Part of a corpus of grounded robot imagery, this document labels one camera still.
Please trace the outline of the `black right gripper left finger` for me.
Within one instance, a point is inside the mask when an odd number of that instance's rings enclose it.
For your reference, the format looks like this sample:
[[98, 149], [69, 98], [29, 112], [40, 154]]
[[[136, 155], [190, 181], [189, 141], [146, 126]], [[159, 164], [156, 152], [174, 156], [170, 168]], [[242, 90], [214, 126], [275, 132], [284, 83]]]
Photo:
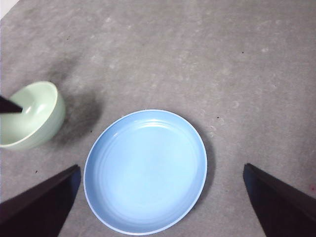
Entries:
[[2, 237], [57, 237], [81, 181], [76, 164], [0, 204]]

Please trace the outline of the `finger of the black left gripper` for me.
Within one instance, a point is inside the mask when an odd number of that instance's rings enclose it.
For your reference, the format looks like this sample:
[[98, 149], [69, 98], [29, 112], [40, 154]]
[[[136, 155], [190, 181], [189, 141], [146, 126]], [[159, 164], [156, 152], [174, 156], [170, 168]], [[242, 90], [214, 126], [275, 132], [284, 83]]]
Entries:
[[6, 99], [3, 96], [0, 96], [0, 113], [6, 114], [6, 113], [21, 113], [23, 111], [23, 108], [14, 102]]

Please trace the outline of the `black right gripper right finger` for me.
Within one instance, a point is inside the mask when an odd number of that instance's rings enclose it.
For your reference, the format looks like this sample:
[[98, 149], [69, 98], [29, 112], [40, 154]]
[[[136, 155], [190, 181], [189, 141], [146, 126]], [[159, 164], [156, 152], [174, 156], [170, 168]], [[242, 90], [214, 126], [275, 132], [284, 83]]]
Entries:
[[267, 237], [314, 237], [316, 199], [264, 172], [244, 165], [243, 180]]

